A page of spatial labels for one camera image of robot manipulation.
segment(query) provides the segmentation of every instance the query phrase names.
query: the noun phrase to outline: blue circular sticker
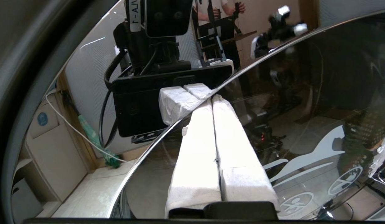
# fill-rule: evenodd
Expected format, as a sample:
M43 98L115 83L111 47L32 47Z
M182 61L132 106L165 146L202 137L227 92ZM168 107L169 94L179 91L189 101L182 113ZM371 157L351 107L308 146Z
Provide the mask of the blue circular sticker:
M38 115L38 124L40 125L40 126L45 126L45 125L47 125L47 121L48 121L48 119L47 119L47 115L46 115L46 113L40 113L39 115Z

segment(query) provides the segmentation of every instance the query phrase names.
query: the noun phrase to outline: circular logo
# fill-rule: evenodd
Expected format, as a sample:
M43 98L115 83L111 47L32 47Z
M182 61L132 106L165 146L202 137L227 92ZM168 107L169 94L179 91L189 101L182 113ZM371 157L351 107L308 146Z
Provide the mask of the circular logo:
M47 125L47 122L48 122L48 118L47 118L47 115L46 115L46 113L40 113L39 115L38 115L38 124L40 125L40 126L45 126L45 125Z
M279 213L279 218L288 217L297 213L300 210L303 210L310 202L313 200L314 194L311 192L304 192L297 194L286 201L284 201L280 207L281 212Z
M354 167L353 169L350 169L349 171L345 172L330 186L330 188L328 189L328 195L334 195L346 189L348 186L354 183L354 181L357 180L361 173L361 166Z

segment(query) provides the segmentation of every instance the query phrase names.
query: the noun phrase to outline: label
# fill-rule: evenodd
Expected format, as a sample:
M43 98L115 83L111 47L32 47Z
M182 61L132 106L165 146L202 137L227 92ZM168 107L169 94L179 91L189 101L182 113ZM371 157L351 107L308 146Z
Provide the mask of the label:
M47 118L47 115L46 115L46 113L40 113L39 115L38 115L38 124L40 125L40 126L45 126L45 125L47 125L47 122L48 122L48 118Z
M211 62L209 65L215 65L215 64L219 64L221 61L214 61L214 62Z
M130 31L139 32L141 30L140 0L129 0L129 16Z

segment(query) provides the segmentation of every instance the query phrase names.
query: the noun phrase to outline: white foam padding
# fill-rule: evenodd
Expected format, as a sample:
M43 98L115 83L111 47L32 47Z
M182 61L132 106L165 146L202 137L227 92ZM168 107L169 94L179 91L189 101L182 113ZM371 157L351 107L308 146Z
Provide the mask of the white foam padding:
M180 86L162 88L159 91L159 110L166 125L188 115L199 103L199 99Z
M221 201L210 99L192 112L187 127L168 190L165 218L175 208L203 209Z
M184 89L198 99L205 99L212 90L203 83L184 85Z
M270 201L278 197L231 104L213 97L213 117L222 198L225 201Z

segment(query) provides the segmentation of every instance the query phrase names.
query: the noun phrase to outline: white cable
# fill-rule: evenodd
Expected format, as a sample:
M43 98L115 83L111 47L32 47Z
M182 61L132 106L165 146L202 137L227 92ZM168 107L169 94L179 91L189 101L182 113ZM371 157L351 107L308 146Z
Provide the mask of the white cable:
M47 99L47 97L48 97L48 95L50 95L50 94L53 94L53 93L55 93L56 91L50 91L49 93L47 93L47 95L46 95L46 101L49 103L49 105L51 106L51 108L74 130L74 131L76 131L80 136L82 136L84 139L86 139L86 141L88 141L92 146L94 146L98 151L100 151L100 152L102 152L102 153L104 153L104 154L107 154L108 156L110 156L110 157L112 157L112 158L114 158L114 159L116 159L116 160L119 160L119 161L121 161L121 162L124 162L124 163L130 163L130 164L134 164L134 163L131 163L131 162L128 162L128 161L125 161L125 160L123 160L123 159L119 159L119 158L116 158L115 156L113 156L113 155L111 155L111 154L109 154L109 153L107 153L107 152L105 152L105 151L103 151L102 149L100 149L99 147L97 147L93 142L91 142L86 136L84 136L82 133L80 133L78 130L76 130L76 128L74 128L68 121L67 121L67 119L66 118L64 118L61 114L60 114L60 112L58 112L55 108L54 108L54 106L50 103L50 101Z

